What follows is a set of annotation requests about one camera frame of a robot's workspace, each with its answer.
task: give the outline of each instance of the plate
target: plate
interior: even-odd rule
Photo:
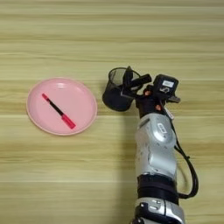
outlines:
[[[48,98],[75,123],[71,129],[52,107]],[[94,95],[82,83],[65,78],[43,80],[29,93],[26,103],[28,116],[42,130],[54,135],[68,136],[82,132],[96,118]]]

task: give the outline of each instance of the pink marker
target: pink marker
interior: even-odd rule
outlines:
[[[72,130],[76,125],[74,122],[65,115],[48,97],[46,94],[42,94],[44,99],[50,103],[50,105],[61,115],[61,119],[66,123],[66,125]]]

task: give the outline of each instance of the wood grain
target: wood grain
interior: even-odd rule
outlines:
[[[221,0],[0,0],[0,223],[129,223],[137,111],[102,103],[109,70],[128,65],[179,79],[182,102],[169,109],[200,181],[181,206],[187,223],[223,223],[223,39]],[[49,135],[26,115],[32,86],[55,76],[96,97],[97,119],[78,136]]]

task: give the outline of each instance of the white label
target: white label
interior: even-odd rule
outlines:
[[[166,108],[166,107],[164,107],[164,109],[165,109],[167,115],[173,120],[174,119],[174,115],[172,114],[172,112],[168,108]]]
[[[161,122],[159,122],[159,123],[157,124],[157,126],[158,126],[159,130],[160,130],[163,134],[167,133],[167,131],[166,131],[166,129],[165,129],[165,126],[164,126]]]
[[[163,86],[166,86],[168,88],[172,88],[173,85],[174,85],[174,82],[172,82],[172,81],[164,80],[164,82],[163,82]]]

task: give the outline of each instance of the wire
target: wire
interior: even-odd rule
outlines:
[[[181,198],[181,199],[189,199],[189,198],[192,198],[194,197],[197,193],[198,193],[198,190],[199,190],[199,178],[198,178],[198,175],[193,167],[193,164],[192,162],[190,161],[190,157],[187,156],[184,152],[184,150],[182,149],[180,143],[179,143],[179,140],[178,140],[178,136],[177,136],[177,133],[176,133],[176,130],[174,128],[174,125],[172,123],[172,119],[169,117],[169,115],[167,114],[166,110],[165,110],[165,107],[164,107],[164,104],[160,101],[160,105],[164,111],[164,113],[167,115],[167,117],[169,118],[170,122],[171,122],[171,128],[173,129],[175,135],[176,135],[176,138],[177,138],[177,142],[176,142],[176,145],[175,145],[175,150],[185,159],[185,161],[187,162],[187,165],[189,167],[189,170],[192,174],[192,190],[190,191],[189,194],[184,194],[184,193],[178,193],[178,196]]]

